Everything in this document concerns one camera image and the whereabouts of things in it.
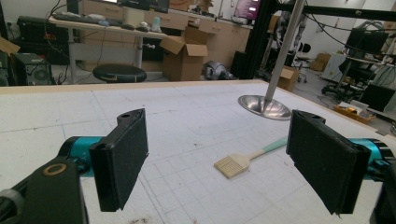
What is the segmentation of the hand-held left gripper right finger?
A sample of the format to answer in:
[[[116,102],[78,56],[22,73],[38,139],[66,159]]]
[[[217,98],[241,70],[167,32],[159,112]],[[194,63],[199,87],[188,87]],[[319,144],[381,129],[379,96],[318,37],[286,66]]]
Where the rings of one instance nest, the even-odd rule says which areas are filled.
[[[364,179],[392,188],[392,151],[374,138],[346,138],[326,119],[291,114],[286,153],[331,214],[351,214]]]

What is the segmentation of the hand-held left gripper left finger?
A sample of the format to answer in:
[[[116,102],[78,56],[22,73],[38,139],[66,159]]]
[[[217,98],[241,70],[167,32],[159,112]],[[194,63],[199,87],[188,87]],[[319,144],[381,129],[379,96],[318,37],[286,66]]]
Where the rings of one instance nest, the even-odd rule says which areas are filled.
[[[103,212],[122,209],[149,155],[146,111],[139,108],[117,116],[116,128],[106,136],[68,138],[59,155],[94,178]]]

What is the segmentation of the spatula with teal handle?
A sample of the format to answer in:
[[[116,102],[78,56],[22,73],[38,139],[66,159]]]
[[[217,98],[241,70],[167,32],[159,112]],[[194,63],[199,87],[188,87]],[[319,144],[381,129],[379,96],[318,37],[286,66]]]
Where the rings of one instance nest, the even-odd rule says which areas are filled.
[[[275,142],[273,142],[261,149],[253,151],[251,153],[230,154],[230,155],[226,156],[225,158],[215,162],[214,167],[221,174],[223,174],[226,178],[228,178],[228,179],[233,178],[233,177],[245,172],[248,169],[250,162],[253,159],[258,158],[261,155],[271,152],[275,149],[284,147],[287,144],[287,141],[288,141],[288,137],[284,136],[284,137],[279,138]]]

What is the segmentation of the yellow tray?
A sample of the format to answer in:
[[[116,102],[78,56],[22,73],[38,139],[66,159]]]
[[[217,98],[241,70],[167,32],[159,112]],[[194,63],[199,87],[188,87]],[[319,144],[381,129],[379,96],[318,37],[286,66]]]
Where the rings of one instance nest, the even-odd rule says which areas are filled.
[[[356,110],[352,110],[350,107],[343,107],[339,105],[335,105],[333,107],[333,110],[339,114],[342,114],[348,118],[354,119],[358,122],[361,122],[363,124],[368,124],[371,120],[375,118],[374,115],[369,115],[369,116],[361,116],[358,114]]]

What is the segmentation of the black round stool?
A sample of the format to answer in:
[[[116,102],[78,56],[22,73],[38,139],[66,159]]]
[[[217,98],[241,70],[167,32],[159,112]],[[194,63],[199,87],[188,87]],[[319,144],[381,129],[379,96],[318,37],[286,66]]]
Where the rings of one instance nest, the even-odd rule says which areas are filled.
[[[96,66],[92,74],[106,83],[138,83],[147,78],[147,73],[128,64],[107,63]]]

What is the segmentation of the small cardboard box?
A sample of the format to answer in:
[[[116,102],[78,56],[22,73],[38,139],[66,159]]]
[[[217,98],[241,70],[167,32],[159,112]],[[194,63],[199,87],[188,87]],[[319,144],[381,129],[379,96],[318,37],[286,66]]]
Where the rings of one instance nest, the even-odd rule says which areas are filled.
[[[284,66],[281,71],[277,86],[286,91],[293,91],[298,76],[298,69],[294,67]]]

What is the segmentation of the metal stand with round base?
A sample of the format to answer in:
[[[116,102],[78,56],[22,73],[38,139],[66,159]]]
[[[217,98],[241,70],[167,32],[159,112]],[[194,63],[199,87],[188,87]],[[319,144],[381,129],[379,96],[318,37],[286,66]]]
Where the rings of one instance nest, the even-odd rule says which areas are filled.
[[[275,100],[274,94],[303,9],[304,0],[296,0],[266,94],[264,96],[242,95],[238,98],[238,103],[247,111],[267,119],[290,120],[291,110]]]

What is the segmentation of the black office chair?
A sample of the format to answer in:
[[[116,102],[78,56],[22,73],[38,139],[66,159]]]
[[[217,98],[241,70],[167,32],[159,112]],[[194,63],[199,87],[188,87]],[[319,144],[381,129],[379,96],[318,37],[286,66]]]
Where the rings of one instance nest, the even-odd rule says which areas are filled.
[[[311,46],[309,44],[306,43],[301,43],[300,47],[297,50],[297,54],[295,56],[294,61],[297,62],[297,67],[299,70],[299,76],[297,77],[297,81],[298,82],[303,82],[306,83],[307,82],[307,77],[306,74],[304,74],[302,72],[302,68],[303,65],[305,63],[309,63],[310,62],[310,58],[307,56],[307,53],[311,50]]]

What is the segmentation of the open cardboard box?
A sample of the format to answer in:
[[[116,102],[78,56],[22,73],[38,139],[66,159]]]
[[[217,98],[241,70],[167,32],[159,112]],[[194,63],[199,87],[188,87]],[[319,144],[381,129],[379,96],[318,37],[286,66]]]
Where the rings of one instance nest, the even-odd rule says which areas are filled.
[[[166,36],[160,46],[163,48],[163,75],[170,81],[198,81],[204,57],[208,33],[186,27],[183,36]]]

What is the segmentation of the white desk with metal legs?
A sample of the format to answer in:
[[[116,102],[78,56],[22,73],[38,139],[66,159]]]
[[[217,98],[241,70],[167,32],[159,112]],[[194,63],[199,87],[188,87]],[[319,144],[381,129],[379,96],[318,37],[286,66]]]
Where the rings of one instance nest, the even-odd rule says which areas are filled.
[[[89,63],[129,63],[142,66],[143,40],[163,39],[166,34],[122,29],[74,21],[58,21],[53,16],[49,23],[68,31],[69,82],[79,82],[77,61]]]

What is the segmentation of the black monitor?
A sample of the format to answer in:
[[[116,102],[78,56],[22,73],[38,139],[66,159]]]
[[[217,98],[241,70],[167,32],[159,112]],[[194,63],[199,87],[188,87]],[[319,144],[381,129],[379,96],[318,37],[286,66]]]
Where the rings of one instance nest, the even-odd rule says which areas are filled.
[[[346,47],[365,53],[379,54],[389,35],[383,31],[366,31],[353,29],[346,42]]]

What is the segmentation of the black computer tower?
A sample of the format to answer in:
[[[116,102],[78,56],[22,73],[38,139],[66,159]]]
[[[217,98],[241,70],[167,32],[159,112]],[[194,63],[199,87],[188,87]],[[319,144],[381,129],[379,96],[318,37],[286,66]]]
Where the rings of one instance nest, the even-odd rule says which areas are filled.
[[[50,64],[35,53],[14,53],[11,55],[11,65],[19,86],[53,84]]]

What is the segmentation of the grey helmet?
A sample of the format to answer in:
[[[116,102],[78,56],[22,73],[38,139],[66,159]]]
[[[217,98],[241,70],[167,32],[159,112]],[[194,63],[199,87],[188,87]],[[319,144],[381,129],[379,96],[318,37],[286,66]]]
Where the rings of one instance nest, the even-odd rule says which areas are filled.
[[[201,75],[206,80],[232,80],[233,74],[222,63],[208,61],[203,65]]]

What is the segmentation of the black metal frame post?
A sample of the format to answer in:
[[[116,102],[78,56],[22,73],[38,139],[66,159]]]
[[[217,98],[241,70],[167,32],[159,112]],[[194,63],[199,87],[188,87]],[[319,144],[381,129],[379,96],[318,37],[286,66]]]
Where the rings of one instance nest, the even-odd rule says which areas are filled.
[[[245,49],[247,56],[244,63],[245,74],[240,76],[241,79],[253,79],[256,70],[260,67],[262,56],[268,43],[267,30],[269,23],[274,13],[279,10],[292,11],[293,5],[282,4],[278,0],[261,0],[258,17],[247,41]],[[303,13],[355,19],[396,21],[396,11],[304,5]]]

